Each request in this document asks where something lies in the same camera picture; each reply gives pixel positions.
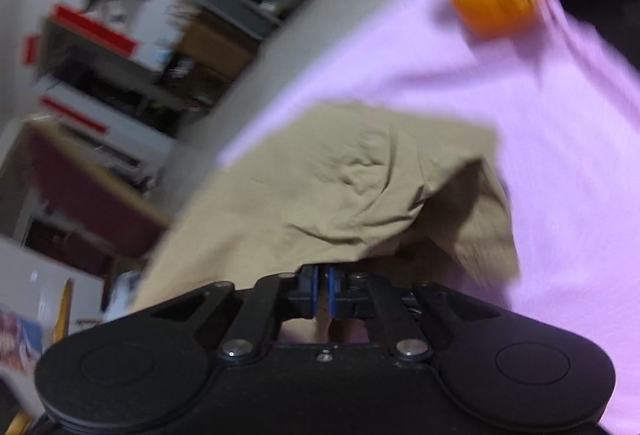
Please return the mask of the brown wooden cabinet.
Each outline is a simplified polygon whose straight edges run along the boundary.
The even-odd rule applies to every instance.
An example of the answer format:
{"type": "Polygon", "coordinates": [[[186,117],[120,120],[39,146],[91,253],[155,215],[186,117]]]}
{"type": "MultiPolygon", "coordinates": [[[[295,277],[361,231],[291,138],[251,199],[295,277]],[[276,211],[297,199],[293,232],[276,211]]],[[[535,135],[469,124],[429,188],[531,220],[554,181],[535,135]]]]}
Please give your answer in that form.
{"type": "Polygon", "coordinates": [[[191,19],[160,83],[176,95],[213,106],[258,54],[260,40],[203,10],[191,19]]]}

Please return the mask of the khaki cargo pants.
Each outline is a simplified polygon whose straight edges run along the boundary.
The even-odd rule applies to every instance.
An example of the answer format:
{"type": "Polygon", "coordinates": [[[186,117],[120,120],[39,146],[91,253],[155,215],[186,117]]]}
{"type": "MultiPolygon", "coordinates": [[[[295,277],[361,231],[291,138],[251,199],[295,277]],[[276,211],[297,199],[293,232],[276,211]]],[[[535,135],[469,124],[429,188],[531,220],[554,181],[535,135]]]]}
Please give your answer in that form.
{"type": "Polygon", "coordinates": [[[353,263],[396,285],[520,273],[497,136],[457,120],[319,104],[216,170],[145,271],[134,310],[228,280],[353,263]]]}

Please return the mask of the purple fleece blanket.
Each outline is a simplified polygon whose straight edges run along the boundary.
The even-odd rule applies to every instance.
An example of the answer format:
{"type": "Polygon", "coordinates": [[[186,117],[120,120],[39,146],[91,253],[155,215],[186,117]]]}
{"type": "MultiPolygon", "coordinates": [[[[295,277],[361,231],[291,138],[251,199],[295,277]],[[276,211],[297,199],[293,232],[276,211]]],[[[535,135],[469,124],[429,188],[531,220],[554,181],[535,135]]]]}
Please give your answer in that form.
{"type": "Polygon", "coordinates": [[[639,75],[590,26],[545,0],[529,32],[477,40],[448,0],[394,0],[232,139],[229,165],[322,100],[359,100],[495,129],[521,277],[520,314],[612,358],[603,424],[639,429],[639,75]]]}

